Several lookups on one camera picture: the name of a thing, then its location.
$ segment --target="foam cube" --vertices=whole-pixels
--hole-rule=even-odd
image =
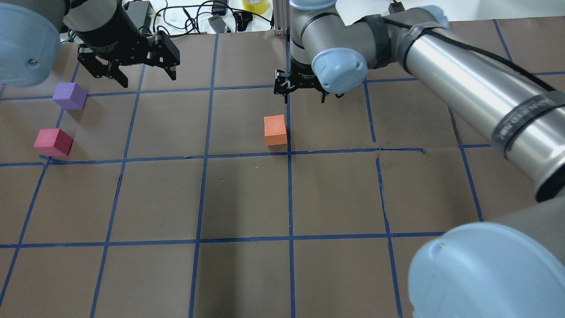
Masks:
[[[286,144],[286,124],[284,115],[266,116],[265,121],[265,141],[267,146]]]
[[[86,92],[76,83],[59,83],[55,88],[53,100],[63,109],[82,109]]]
[[[53,156],[67,156],[71,150],[72,138],[59,128],[41,129],[37,135],[34,148],[42,154]]]

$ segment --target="blue tape line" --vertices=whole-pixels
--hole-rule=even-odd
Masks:
[[[391,233],[393,238],[414,238],[414,237],[440,237],[445,232],[412,232],[412,233]]]
[[[445,232],[409,232],[409,233],[360,233],[360,234],[324,234],[324,235],[294,235],[292,240],[332,240],[332,239],[365,239],[365,238],[412,238],[439,237]],[[238,242],[272,242],[290,240],[290,236],[279,237],[246,237],[246,238],[212,238],[212,239],[173,239],[173,240],[137,240],[110,242],[69,242],[69,243],[27,243],[0,244],[0,248],[50,248],[50,247],[95,247],[95,246],[147,246],[175,244],[217,244]]]
[[[536,76],[543,76],[543,75],[565,75],[565,71],[562,72],[539,72],[539,73],[532,73]]]
[[[76,75],[79,73],[80,63],[77,61],[75,66],[75,72],[72,74],[71,83],[74,83],[76,80]]]
[[[57,119],[57,124],[55,125],[55,128],[59,128],[61,126],[61,122],[63,121],[63,114],[65,114],[65,110],[61,109],[61,111],[59,112],[59,118]]]
[[[398,290],[398,276],[396,273],[396,262],[394,261],[394,249],[392,245],[392,235],[390,232],[390,224],[388,218],[386,216],[386,204],[383,192],[383,172],[381,171],[381,162],[380,158],[375,160],[377,166],[377,177],[379,178],[379,192],[381,196],[381,206],[383,208],[383,218],[385,221],[385,230],[388,236],[388,250],[389,250],[389,258],[390,258],[390,270],[392,272],[392,283],[394,286],[394,297],[396,298],[396,309],[398,311],[398,316],[402,318],[402,304],[400,301],[400,291]]]
[[[490,147],[488,144],[484,145],[463,145],[465,148],[484,148]],[[291,151],[292,155],[303,154],[325,154],[325,153],[356,153],[356,152],[376,152],[376,151],[416,151],[425,153],[424,148],[359,148],[359,149],[334,149],[334,150],[316,150],[316,151]],[[233,154],[209,154],[207,158],[240,158],[240,157],[274,157],[274,156],[287,156],[288,152],[256,152],[256,153],[233,153]],[[204,159],[205,156],[187,156],[187,157],[147,157],[147,158],[126,158],[126,159],[112,159],[112,160],[88,160],[88,161],[65,161],[55,158],[48,158],[41,156],[45,160],[50,160],[51,165],[102,165],[102,164],[118,164],[121,162],[140,162],[140,161],[168,161],[168,160],[192,160]],[[40,162],[18,162],[13,164],[0,164],[1,166],[29,166],[29,165],[43,165]]]
[[[173,239],[173,240],[141,240],[132,242],[108,242],[108,246],[148,246],[148,245],[178,245],[194,244],[195,239]]]
[[[290,72],[290,42],[285,41],[286,71]],[[296,318],[296,291],[294,280],[294,204],[292,198],[292,138],[291,138],[291,97],[286,102],[286,168],[288,175],[288,235],[289,235],[289,270],[290,270],[290,317]]]
[[[371,130],[371,139],[374,143],[377,142],[375,137],[375,125],[373,124],[373,112],[371,111],[371,100],[369,99],[369,88],[367,87],[367,80],[363,82],[365,89],[365,102],[367,104],[367,115],[369,116],[369,129]]]
[[[106,266],[106,256],[108,254],[108,242],[110,241],[110,236],[112,235],[112,227],[114,226],[114,217],[116,215],[116,207],[118,206],[118,198],[120,196],[121,182],[123,180],[124,172],[125,172],[125,164],[126,164],[125,159],[128,156],[129,142],[130,142],[130,139],[132,137],[133,124],[134,124],[135,119],[136,119],[137,105],[138,105],[139,99],[140,99],[139,92],[141,91],[141,85],[143,84],[143,79],[144,79],[144,76],[145,76],[145,68],[146,68],[146,65],[143,65],[143,69],[141,70],[140,81],[139,81],[139,84],[137,86],[136,101],[135,101],[135,104],[133,105],[132,118],[131,118],[131,121],[129,123],[128,137],[125,141],[124,156],[123,156],[123,160],[122,160],[122,163],[121,163],[121,169],[120,169],[120,177],[118,178],[118,184],[116,185],[116,194],[114,196],[114,202],[112,203],[112,211],[110,213],[110,221],[108,222],[108,229],[106,231],[106,245],[104,246],[104,251],[102,252],[102,260],[100,261],[100,270],[98,271],[98,278],[96,280],[96,287],[94,289],[94,297],[92,299],[92,306],[90,308],[90,318],[94,318],[94,314],[96,312],[96,305],[98,303],[98,294],[100,292],[100,285],[102,283],[102,276],[104,274],[104,267]]]
[[[237,242],[272,242],[289,240],[289,237],[250,237],[250,238],[218,238],[201,239],[200,244],[237,243]]]
[[[91,161],[64,161],[59,159],[50,159],[50,164],[55,166],[60,165],[104,165],[104,164],[119,164],[122,163],[124,160],[122,159],[115,159],[115,160],[91,160]]]
[[[208,153],[210,151],[210,131],[212,129],[212,108],[214,106],[214,84],[216,82],[216,63],[218,60],[218,41],[219,36],[216,34],[214,42],[214,59],[212,62],[212,79],[210,81],[210,100],[208,102],[208,126],[206,128],[206,147],[204,150],[204,164],[202,168],[202,183],[200,185],[200,203],[198,206],[198,223],[196,227],[196,244],[194,246],[194,262],[192,265],[192,283],[190,286],[190,299],[188,307],[188,316],[194,316],[194,299],[196,296],[196,279],[198,274],[198,258],[200,256],[200,240],[202,237],[202,215],[204,210],[204,197],[206,190],[206,175],[208,172]]]
[[[402,79],[378,79],[378,80],[366,80],[367,83],[388,83],[391,81],[414,81],[417,78],[402,78]]]
[[[451,109],[451,107],[447,108],[449,110],[449,116],[451,116],[451,121],[453,122],[453,129],[454,129],[454,133],[455,133],[455,137],[461,142],[461,144],[464,144],[465,142],[463,141],[463,136],[461,136],[461,133],[459,132],[459,126],[457,125],[457,120],[455,120],[455,113],[453,113],[453,109]]]
[[[0,167],[42,166],[43,162],[18,162],[15,164],[0,164]]]
[[[208,158],[240,158],[240,157],[265,157],[286,156],[286,152],[256,152],[256,153],[234,153],[234,154],[211,154]]]
[[[326,240],[326,239],[363,239],[363,238],[387,238],[387,233],[376,234],[330,234],[330,235],[297,235],[295,240]]]
[[[472,145],[460,145],[459,147],[466,148],[490,148],[490,144],[472,144]]]
[[[105,242],[79,242],[79,243],[28,243],[22,244],[21,248],[45,248],[45,247],[91,247],[104,246]]]
[[[475,183],[473,182],[473,176],[471,175],[471,169],[469,168],[469,162],[467,161],[467,155],[465,154],[465,148],[459,147],[461,151],[461,156],[463,158],[463,163],[465,164],[465,171],[467,172],[467,179],[469,180],[469,186],[471,187],[471,193],[473,193],[473,200],[475,201],[475,208],[477,209],[477,215],[480,222],[483,220],[483,212],[481,210],[481,205],[479,204],[479,197],[477,196],[477,191],[475,190]]]
[[[103,97],[103,96],[123,96],[123,95],[136,95],[137,92],[115,92],[115,93],[93,93],[86,95],[87,97]]]
[[[512,56],[510,55],[510,51],[508,50],[508,46],[506,46],[506,41],[504,41],[504,37],[502,36],[502,32],[500,31],[500,27],[498,26],[498,22],[493,19],[494,27],[496,27],[496,32],[498,33],[498,37],[500,38],[500,42],[502,42],[502,46],[504,47],[504,51],[506,52],[506,57],[510,62],[512,61]]]
[[[2,306],[2,302],[4,301],[4,296],[6,295],[6,289],[8,288],[8,283],[10,282],[10,278],[12,277],[12,272],[14,271],[14,265],[16,264],[16,259],[18,258],[18,254],[20,252],[20,246],[24,240],[25,231],[28,228],[29,218],[32,215],[33,207],[35,206],[35,202],[37,199],[37,194],[39,193],[39,190],[41,188],[41,183],[43,182],[48,167],[49,167],[49,162],[46,162],[43,166],[43,171],[41,172],[41,176],[39,177],[39,180],[37,182],[37,186],[35,192],[33,193],[32,200],[29,203],[28,213],[25,215],[24,226],[21,229],[20,237],[18,239],[18,246],[14,251],[12,262],[10,262],[8,274],[6,275],[6,280],[4,280],[4,285],[2,286],[2,293],[0,294],[0,306]]]
[[[254,89],[254,88],[273,88],[274,85],[250,85],[250,86],[228,86],[228,87],[214,87],[215,91],[228,91],[231,89]]]
[[[11,101],[32,101],[32,100],[50,100],[53,96],[37,96],[37,97],[13,97],[13,98],[2,98],[0,101],[11,102]]]

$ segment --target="tape roll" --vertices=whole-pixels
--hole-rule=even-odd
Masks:
[[[269,2],[267,0],[242,0],[242,2],[244,4],[244,10],[256,14],[263,14],[267,12],[269,8]]]

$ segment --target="cable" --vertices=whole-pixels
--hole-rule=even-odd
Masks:
[[[411,29],[411,28],[412,28],[412,26],[411,26],[411,25],[408,25],[408,24],[404,24],[404,23],[401,23],[401,22],[398,22],[398,21],[390,20],[390,19],[388,19],[388,18],[383,18],[383,19],[384,19],[384,22],[385,22],[385,23],[392,24],[392,25],[395,25],[395,26],[400,27],[400,28],[404,28],[404,29]],[[457,41],[457,40],[453,40],[452,38],[449,38],[449,37],[446,37],[446,36],[444,36],[444,35],[441,35],[441,34],[435,32],[435,31],[432,30],[432,29],[425,29],[425,30],[422,31],[422,34],[431,35],[431,36],[433,36],[433,37],[435,37],[435,38],[438,38],[438,39],[442,40],[443,42],[449,43],[449,44],[451,44],[451,45],[455,45],[455,46],[457,46],[457,47],[459,47],[459,48],[462,48],[462,49],[466,49],[466,50],[473,51],[473,52],[475,52],[475,53],[479,53],[479,54],[481,54],[481,55],[484,55],[484,56],[486,56],[486,57],[488,57],[488,58],[491,58],[491,59],[493,59],[493,60],[495,60],[495,61],[497,61],[497,62],[500,62],[500,63],[502,63],[502,64],[508,66],[509,68],[511,68],[512,70],[514,70],[515,72],[517,72],[517,73],[523,75],[524,77],[526,77],[526,78],[529,79],[530,81],[536,83],[537,85],[539,85],[541,88],[545,89],[545,90],[548,91],[548,92],[552,92],[552,91],[555,90],[555,88],[554,88],[553,86],[551,86],[551,85],[549,85],[548,83],[544,82],[543,80],[541,80],[540,78],[538,78],[536,75],[533,75],[532,73],[526,71],[525,69],[523,69],[522,67],[516,65],[515,63],[512,63],[512,62],[508,61],[507,59],[505,59],[504,57],[502,57],[502,56],[500,56],[500,55],[496,55],[496,54],[491,53],[491,52],[489,52],[489,51],[486,51],[486,50],[483,50],[483,49],[479,49],[479,48],[477,48],[477,47],[475,47],[475,46],[472,46],[472,45],[469,45],[469,44],[465,44],[465,43],[459,42],[459,41]]]
[[[167,8],[169,8],[169,2],[168,2],[168,0],[165,0],[165,8],[163,8],[163,9],[164,9],[164,10],[163,10],[163,22],[165,22],[166,25],[168,25],[168,26],[170,26],[170,27],[173,27],[173,28],[175,28],[175,29],[179,29],[179,30],[184,29],[184,30],[186,30],[186,28],[179,28],[179,27],[175,26],[174,24],[171,24],[171,23],[167,22],[167,19],[165,18],[165,11],[166,11]]]
[[[233,15],[234,12],[248,12],[248,13],[251,13],[251,14],[253,14],[253,15],[255,15],[255,16],[260,17],[261,19],[263,19],[263,20],[265,20],[265,21],[267,21],[267,22],[269,22],[269,23],[271,22],[269,19],[265,18],[264,16],[262,16],[262,15],[260,15],[260,14],[256,14],[256,13],[251,12],[251,11],[247,11],[247,10],[243,10],[243,9],[237,9],[237,8],[232,8],[232,7],[228,6],[228,5],[224,5],[224,4],[221,4],[221,3],[208,4],[208,3],[214,3],[214,2],[215,2],[214,0],[208,0],[208,1],[204,1],[204,2],[203,2],[202,4],[200,4],[200,5],[170,6],[170,7],[168,6],[168,3],[167,3],[166,7],[159,9],[159,10],[155,13],[155,18],[153,19],[153,24],[152,24],[153,32],[156,31],[155,24],[156,24],[157,16],[158,16],[161,12],[163,12],[163,21],[164,21],[164,16],[165,16],[165,13],[164,13],[164,12],[165,12],[166,10],[168,10],[168,9],[173,9],[173,8],[182,8],[183,11],[185,11],[185,14],[186,14],[187,17],[189,18],[189,19],[187,19],[187,20],[185,21],[185,24],[184,24],[184,25],[185,25],[185,28],[179,28],[179,27],[176,27],[176,26],[174,26],[174,25],[169,24],[168,22],[165,22],[165,21],[164,21],[164,22],[165,22],[167,25],[170,25],[170,26],[172,26],[172,27],[174,27],[174,28],[176,28],[176,29],[188,30],[188,27],[189,27],[189,25],[191,25],[191,24],[192,24],[193,28],[192,28],[191,30],[189,30],[189,31],[187,31],[187,32],[185,32],[185,33],[183,33],[183,34],[181,34],[181,35],[174,35],[174,36],[172,36],[172,37],[179,37],[179,36],[188,35],[188,34],[190,34],[191,31],[196,31],[197,34],[201,34],[201,32],[200,32],[200,26],[199,26],[199,23],[198,23],[198,17],[199,17],[200,15],[202,15],[202,14],[212,14],[211,12],[200,12],[201,8],[203,8],[203,7],[212,7],[212,6],[225,7],[225,8],[229,9],[229,10],[232,12],[232,15]],[[188,12],[186,11],[185,8],[196,8],[196,7],[198,8],[198,10],[197,10],[197,15],[196,15],[196,17],[193,19],[193,18],[190,17],[190,14],[188,14]],[[164,30],[166,30],[167,33],[169,33],[168,30],[167,30],[164,26],[160,25],[160,27],[163,28]]]

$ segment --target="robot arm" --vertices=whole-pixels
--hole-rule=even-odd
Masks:
[[[565,93],[477,54],[440,23],[438,8],[346,27],[335,2],[290,1],[290,73],[277,71],[275,94],[316,88],[323,101],[360,85],[368,68],[398,61],[536,185],[539,204],[420,248],[408,274],[413,316],[563,317]]]
[[[0,35],[0,84],[43,82],[59,52],[62,22],[84,42],[78,60],[92,76],[127,87],[119,67],[144,63],[176,80],[178,48],[163,31],[143,36],[119,0],[0,0],[0,20],[10,27]]]
[[[363,83],[368,68],[398,61],[534,181],[537,201],[562,191],[565,93],[470,51],[438,7],[367,16],[346,27],[335,3],[290,2],[291,67],[289,74],[277,70],[275,94],[343,94]]]

